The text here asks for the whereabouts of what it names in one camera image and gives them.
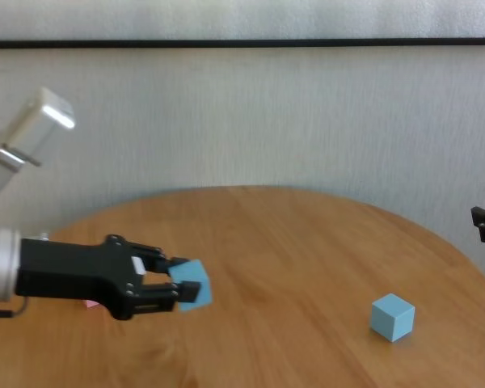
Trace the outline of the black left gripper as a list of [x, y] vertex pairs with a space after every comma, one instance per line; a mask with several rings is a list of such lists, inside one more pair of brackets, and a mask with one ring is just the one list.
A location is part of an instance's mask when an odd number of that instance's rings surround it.
[[24, 238], [15, 293], [98, 302], [117, 320], [135, 314], [172, 311], [176, 304], [193, 303], [200, 293], [199, 282], [142, 285], [133, 258], [145, 270], [170, 274], [170, 269], [189, 262], [168, 258], [160, 247], [129, 242], [108, 235], [98, 245], [80, 245]]

